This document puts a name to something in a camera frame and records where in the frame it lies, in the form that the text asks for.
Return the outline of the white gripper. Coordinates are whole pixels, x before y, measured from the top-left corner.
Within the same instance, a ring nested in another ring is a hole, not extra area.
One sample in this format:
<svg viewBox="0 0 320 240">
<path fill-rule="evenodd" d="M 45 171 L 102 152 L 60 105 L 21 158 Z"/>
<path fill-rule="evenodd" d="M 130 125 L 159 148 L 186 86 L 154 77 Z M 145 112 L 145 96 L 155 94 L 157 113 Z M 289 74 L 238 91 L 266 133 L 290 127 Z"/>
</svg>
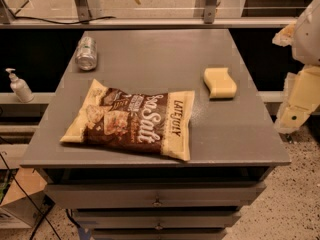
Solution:
<svg viewBox="0 0 320 240">
<path fill-rule="evenodd" d="M 293 133 L 320 105 L 320 67 L 305 65 L 297 74 L 290 73 L 288 104 L 281 104 L 274 123 L 279 133 Z"/>
</svg>

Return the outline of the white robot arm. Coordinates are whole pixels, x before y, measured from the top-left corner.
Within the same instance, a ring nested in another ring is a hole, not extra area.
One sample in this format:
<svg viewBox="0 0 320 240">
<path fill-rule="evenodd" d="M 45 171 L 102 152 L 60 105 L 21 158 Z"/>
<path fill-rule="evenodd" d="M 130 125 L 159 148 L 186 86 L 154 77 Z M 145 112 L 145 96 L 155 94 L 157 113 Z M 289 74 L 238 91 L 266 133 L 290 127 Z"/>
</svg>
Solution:
<svg viewBox="0 0 320 240">
<path fill-rule="evenodd" d="M 290 45 L 293 59 L 303 64 L 297 74 L 287 74 L 283 102 L 276 115 L 275 129 L 291 134 L 320 105 L 320 0 L 313 0 L 295 23 L 274 36 L 272 43 Z"/>
</svg>

